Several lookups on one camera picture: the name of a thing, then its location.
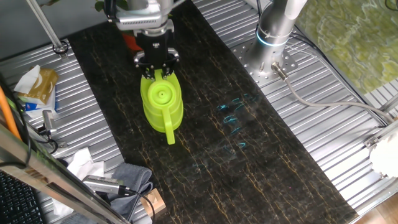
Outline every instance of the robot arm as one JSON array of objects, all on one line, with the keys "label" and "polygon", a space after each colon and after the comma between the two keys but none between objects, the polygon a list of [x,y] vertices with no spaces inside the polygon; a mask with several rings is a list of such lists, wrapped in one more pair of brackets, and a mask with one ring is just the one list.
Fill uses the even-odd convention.
[{"label": "robot arm", "polygon": [[156,0],[148,0],[145,9],[131,11],[118,11],[116,0],[105,0],[104,11],[119,30],[149,29],[162,24],[162,12]]},{"label": "robot arm", "polygon": [[[147,0],[144,9],[122,11],[116,8],[116,0],[105,0],[104,11],[109,21],[116,23],[119,30],[133,30],[138,46],[144,49],[135,56],[134,63],[145,78],[153,79],[157,69],[163,70],[163,76],[171,75],[179,61],[178,53],[169,48],[174,39],[174,25],[168,19],[173,3],[173,0]],[[133,8],[131,2],[127,4],[129,9]]]}]

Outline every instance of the metal rail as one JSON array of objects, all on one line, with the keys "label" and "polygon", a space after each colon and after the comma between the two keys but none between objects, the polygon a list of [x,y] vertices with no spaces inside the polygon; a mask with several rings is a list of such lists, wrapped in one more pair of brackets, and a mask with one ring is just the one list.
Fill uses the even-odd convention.
[{"label": "metal rail", "polygon": [[[28,168],[7,166],[1,169],[98,223],[129,223],[46,150],[39,146],[37,149],[32,150]],[[0,126],[0,161],[22,162],[26,158],[27,146]]]},{"label": "metal rail", "polygon": [[[40,8],[39,4],[37,3],[37,1],[36,0],[26,0],[26,1],[29,4],[32,11],[34,12],[34,14],[36,15],[39,22],[41,23],[44,31],[47,33],[48,37],[50,38],[52,44],[55,47],[55,50],[57,52],[64,52],[65,48],[63,47],[60,39],[57,37],[54,30],[52,29],[49,21],[45,17],[45,15],[44,15],[42,9]],[[66,53],[60,54],[60,56],[61,56],[61,58],[68,57]]]}]

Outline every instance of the keyboard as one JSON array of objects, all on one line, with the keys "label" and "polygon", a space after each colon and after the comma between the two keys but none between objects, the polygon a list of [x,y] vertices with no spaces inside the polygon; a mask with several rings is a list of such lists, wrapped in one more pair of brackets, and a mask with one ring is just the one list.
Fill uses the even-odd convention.
[{"label": "keyboard", "polygon": [[0,170],[0,223],[44,224],[35,189]]}]

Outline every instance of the white cable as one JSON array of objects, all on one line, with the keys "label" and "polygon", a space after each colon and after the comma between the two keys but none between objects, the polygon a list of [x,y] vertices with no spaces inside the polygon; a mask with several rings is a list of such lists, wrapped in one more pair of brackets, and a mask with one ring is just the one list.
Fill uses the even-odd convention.
[{"label": "white cable", "polygon": [[308,105],[308,106],[314,106],[314,107],[329,107],[329,106],[344,106],[344,105],[350,105],[350,106],[358,106],[358,107],[362,107],[368,110],[371,110],[375,113],[378,113],[379,115],[385,117],[390,123],[393,123],[394,120],[385,112],[376,109],[372,106],[369,105],[365,105],[363,103],[357,103],[357,102],[336,102],[336,103],[310,103],[308,101],[305,101],[303,98],[301,98],[296,91],[293,89],[292,84],[290,84],[289,79],[285,80],[286,85],[288,86],[288,88],[291,90],[291,92],[293,93],[293,95],[303,104]]}]

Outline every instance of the watering can handle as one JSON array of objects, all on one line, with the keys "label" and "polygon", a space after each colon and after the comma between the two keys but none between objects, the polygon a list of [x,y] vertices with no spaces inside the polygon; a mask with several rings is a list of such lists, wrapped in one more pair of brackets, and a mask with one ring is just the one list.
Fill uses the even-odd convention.
[{"label": "watering can handle", "polygon": [[174,139],[173,123],[170,117],[169,109],[168,108],[163,109],[162,114],[163,114],[164,128],[166,130],[167,144],[174,144],[175,139]]}]

